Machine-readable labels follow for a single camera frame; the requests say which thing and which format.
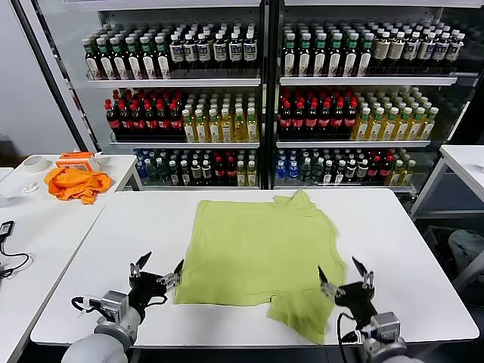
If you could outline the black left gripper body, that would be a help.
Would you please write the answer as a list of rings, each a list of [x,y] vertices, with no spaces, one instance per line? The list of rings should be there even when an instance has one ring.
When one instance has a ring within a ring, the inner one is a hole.
[[[141,317],[152,305],[163,305],[167,301],[166,277],[144,271],[133,271],[129,276],[129,306]]]

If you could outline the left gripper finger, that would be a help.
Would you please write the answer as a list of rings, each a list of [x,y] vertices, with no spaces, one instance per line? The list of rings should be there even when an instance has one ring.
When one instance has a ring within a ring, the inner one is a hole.
[[[137,262],[130,264],[130,278],[139,278],[141,276],[141,270],[146,265],[151,256],[151,252],[141,256]]]
[[[164,287],[165,291],[173,290],[181,282],[183,264],[184,260],[180,261],[180,263],[177,264],[173,272],[158,277],[157,283],[161,284]]]

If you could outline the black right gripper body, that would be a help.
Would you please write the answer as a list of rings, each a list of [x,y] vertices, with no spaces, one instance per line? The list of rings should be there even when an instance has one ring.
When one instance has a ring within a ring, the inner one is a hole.
[[[377,314],[371,302],[374,293],[373,287],[363,287],[362,282],[355,282],[339,287],[334,301],[337,306],[348,308],[357,323],[369,323]]]

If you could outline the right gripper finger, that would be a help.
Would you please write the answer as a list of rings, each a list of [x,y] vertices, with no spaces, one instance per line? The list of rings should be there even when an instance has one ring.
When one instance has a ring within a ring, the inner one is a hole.
[[[354,256],[352,257],[352,261],[358,270],[358,273],[362,277],[361,287],[364,290],[373,289],[374,288],[374,272],[368,271],[362,262],[358,261]]]
[[[322,271],[321,267],[318,266],[318,276],[320,280],[321,292],[332,299],[340,298],[346,294],[346,292],[335,284],[328,281],[326,275]]]

